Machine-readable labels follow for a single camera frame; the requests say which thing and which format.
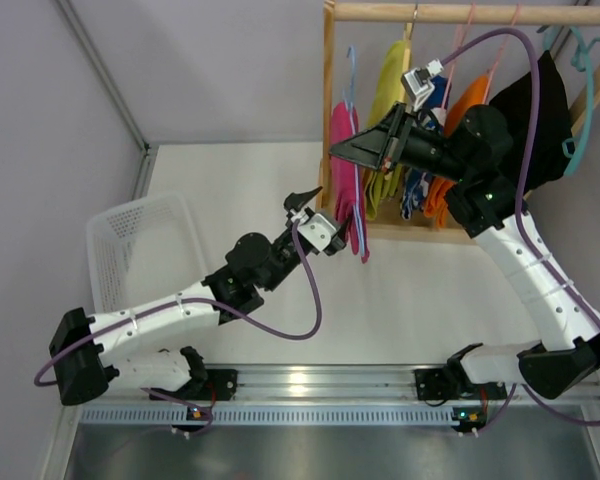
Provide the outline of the pink trousers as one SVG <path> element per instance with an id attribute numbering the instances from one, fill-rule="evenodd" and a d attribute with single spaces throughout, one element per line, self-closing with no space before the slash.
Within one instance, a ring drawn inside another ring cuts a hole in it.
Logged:
<path id="1" fill-rule="evenodd" d="M 330 143 L 343 142 L 358 130 L 357 111 L 340 101 L 333 109 L 330 125 Z M 359 167 L 340 157 L 330 156 L 333 193 L 335 194 L 335 217 L 346 224 L 346 240 L 354 255 L 366 264 L 370 257 L 367 242 L 364 197 L 362 190 L 363 175 Z"/>

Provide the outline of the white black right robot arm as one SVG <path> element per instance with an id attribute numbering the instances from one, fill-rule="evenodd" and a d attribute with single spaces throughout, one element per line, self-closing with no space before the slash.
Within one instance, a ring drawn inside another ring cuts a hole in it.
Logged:
<path id="1" fill-rule="evenodd" d="M 329 152 L 375 171 L 404 165 L 454 181 L 446 194 L 451 216 L 499 268 L 539 337 L 530 344 L 473 344 L 447 363 L 466 386 L 518 383 L 556 399 L 600 368 L 600 330 L 499 170 L 511 146 L 506 120 L 494 107 L 469 108 L 444 136 L 418 125 L 397 103 L 378 124 Z"/>

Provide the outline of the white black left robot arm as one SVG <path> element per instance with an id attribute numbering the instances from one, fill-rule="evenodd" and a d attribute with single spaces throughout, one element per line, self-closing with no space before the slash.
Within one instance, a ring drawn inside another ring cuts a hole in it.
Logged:
<path id="1" fill-rule="evenodd" d="M 185 342 L 194 331 L 243 320 L 284 340 L 315 336 L 320 319 L 308 332 L 291 334 L 251 314 L 263 305 L 261 294 L 274 291 L 297 267 L 305 270 L 312 294 L 319 294 L 308 255 L 332 256 L 345 246 L 343 225 L 309 206 L 320 191 L 289 194 L 283 203 L 285 229 L 275 240 L 255 232 L 243 235 L 226 254 L 224 266 L 189 287 L 135 308 L 65 313 L 35 386 L 56 387 L 64 406 L 86 404 L 110 389 L 192 400 L 208 382 L 202 356 Z"/>

